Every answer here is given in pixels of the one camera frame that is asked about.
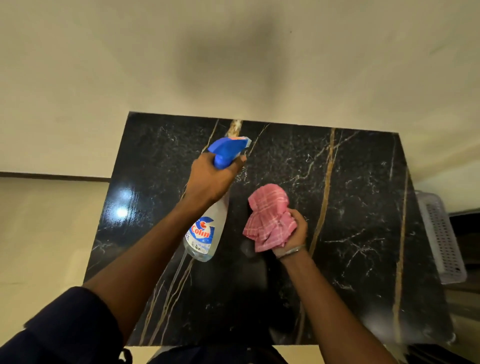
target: hand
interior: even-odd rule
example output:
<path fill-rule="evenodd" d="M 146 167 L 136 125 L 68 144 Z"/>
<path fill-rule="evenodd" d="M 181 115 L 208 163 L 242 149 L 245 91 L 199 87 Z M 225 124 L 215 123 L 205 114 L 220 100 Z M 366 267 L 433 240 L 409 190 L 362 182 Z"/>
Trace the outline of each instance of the hand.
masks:
<path fill-rule="evenodd" d="M 308 224 L 307 221 L 303 218 L 300 212 L 297 210 L 293 210 L 291 208 L 288 209 L 292 217 L 297 222 L 297 228 L 293 232 L 293 234 L 288 239 L 287 243 L 283 248 L 276 248 L 272 249 L 276 256 L 282 256 L 284 253 L 289 251 L 290 249 L 296 248 L 297 246 L 305 244 L 305 239 L 307 239 L 307 229 Z"/>
<path fill-rule="evenodd" d="M 206 208 L 227 193 L 233 179 L 247 160 L 246 156 L 237 157 L 230 166 L 224 170 L 218 170 L 213 165 L 214 158 L 213 153 L 202 153 L 193 161 L 185 191 L 186 198 L 193 199 L 195 203 L 200 203 Z"/>

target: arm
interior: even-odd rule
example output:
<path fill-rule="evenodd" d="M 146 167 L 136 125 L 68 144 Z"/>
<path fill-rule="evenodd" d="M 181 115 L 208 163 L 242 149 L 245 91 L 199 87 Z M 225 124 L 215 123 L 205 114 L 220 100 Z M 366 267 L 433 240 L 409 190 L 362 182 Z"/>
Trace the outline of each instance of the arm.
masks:
<path fill-rule="evenodd" d="M 134 246 L 84 284 L 109 307 L 126 343 L 162 272 L 187 230 L 228 190 L 245 156 L 217 170 L 214 154 L 192 164 L 185 197 Z"/>
<path fill-rule="evenodd" d="M 274 250 L 277 256 L 305 242 L 307 222 L 298 211 L 290 212 L 297 221 L 297 230 L 284 248 Z M 396 363 L 350 312 L 305 249 L 280 260 L 305 307 L 326 363 Z"/>

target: dark sleeve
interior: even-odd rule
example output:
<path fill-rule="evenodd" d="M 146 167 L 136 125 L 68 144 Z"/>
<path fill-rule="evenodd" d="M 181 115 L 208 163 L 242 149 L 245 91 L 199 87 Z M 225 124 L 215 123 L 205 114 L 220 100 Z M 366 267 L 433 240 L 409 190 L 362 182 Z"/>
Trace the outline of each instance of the dark sleeve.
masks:
<path fill-rule="evenodd" d="M 0 362 L 116 363 L 122 342 L 107 305 L 88 289 L 73 287 L 0 348 Z"/>

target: navy blue shirt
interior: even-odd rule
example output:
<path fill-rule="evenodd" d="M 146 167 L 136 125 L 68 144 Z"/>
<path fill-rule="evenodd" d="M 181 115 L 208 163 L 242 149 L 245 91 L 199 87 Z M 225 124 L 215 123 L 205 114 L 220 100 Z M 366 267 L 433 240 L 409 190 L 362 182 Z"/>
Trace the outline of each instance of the navy blue shirt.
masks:
<path fill-rule="evenodd" d="M 122 334 L 107 305 L 93 292 L 73 287 L 29 320 L 24 330 L 0 347 L 0 363 L 93 364 L 131 363 Z M 271 346 L 244 345 L 177 347 L 149 363 L 263 363 L 287 362 Z"/>

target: black marble countertop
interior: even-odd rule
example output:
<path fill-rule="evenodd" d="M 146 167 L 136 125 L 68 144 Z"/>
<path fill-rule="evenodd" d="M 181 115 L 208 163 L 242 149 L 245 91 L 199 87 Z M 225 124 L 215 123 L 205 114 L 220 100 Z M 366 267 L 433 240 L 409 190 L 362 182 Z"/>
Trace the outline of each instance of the black marble countertop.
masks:
<path fill-rule="evenodd" d="M 175 206 L 230 122 L 129 114 L 85 280 Z M 267 183 L 306 217 L 317 266 L 381 341 L 454 338 L 398 134 L 243 121 L 240 135 L 252 145 L 215 256 L 198 262 L 180 244 L 129 345 L 315 343 L 281 264 L 242 235 L 247 198 Z"/>

